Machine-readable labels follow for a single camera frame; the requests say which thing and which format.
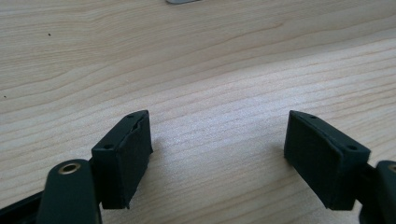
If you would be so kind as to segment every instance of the wooden table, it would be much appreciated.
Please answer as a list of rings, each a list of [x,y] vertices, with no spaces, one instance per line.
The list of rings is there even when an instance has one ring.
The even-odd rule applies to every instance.
[[[283,158],[292,109],[396,160],[392,0],[6,0],[0,52],[0,207],[141,109],[154,153],[104,223],[358,223]]]

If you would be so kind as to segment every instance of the black plastic part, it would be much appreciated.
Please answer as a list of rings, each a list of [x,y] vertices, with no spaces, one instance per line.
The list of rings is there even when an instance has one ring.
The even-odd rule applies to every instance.
[[[42,192],[38,192],[0,210],[0,223],[33,224],[37,216]]]
[[[65,161],[49,171],[36,223],[102,223],[88,161]]]
[[[376,170],[378,171],[376,198],[385,222],[394,224],[396,223],[396,162],[381,161],[376,166]]]
[[[93,147],[91,163],[103,208],[129,208],[151,153],[147,110],[125,116]]]
[[[324,205],[351,210],[370,150],[322,119],[290,111],[285,158]]]
[[[358,185],[356,188],[357,200],[363,204],[359,220],[361,224],[385,224],[384,216],[378,204],[377,183],[378,170],[367,164],[366,168],[362,170],[359,176]]]

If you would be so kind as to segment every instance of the small hole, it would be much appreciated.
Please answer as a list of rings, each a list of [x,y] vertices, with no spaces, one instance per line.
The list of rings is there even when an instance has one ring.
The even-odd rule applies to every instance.
[[[108,145],[105,145],[104,148],[105,148],[105,149],[111,149],[111,148],[113,148],[113,145],[108,144]]]
[[[76,170],[78,170],[79,167],[81,167],[81,165],[78,163],[66,164],[63,167],[61,167],[61,169],[59,169],[59,174],[70,175],[70,174],[74,173]]]
[[[65,172],[70,172],[70,171],[72,171],[72,170],[75,170],[76,167],[77,167],[77,166],[76,166],[75,164],[67,165],[67,166],[64,167],[64,171],[65,171]]]
[[[355,146],[347,146],[349,149],[351,149],[351,150],[358,150],[358,148],[357,147],[355,147]]]

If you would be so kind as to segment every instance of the light wooden surface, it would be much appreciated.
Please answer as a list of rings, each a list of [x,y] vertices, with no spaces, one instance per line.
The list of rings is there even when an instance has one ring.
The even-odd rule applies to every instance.
[[[291,109],[396,160],[392,0],[0,2],[0,207],[148,109],[154,153],[104,223],[358,223],[283,158]]]

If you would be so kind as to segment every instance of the silver object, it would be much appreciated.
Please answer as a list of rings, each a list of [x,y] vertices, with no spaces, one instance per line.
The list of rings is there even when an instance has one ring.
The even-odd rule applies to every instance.
[[[195,2],[199,0],[166,0],[166,1],[171,4],[183,4],[183,3]]]

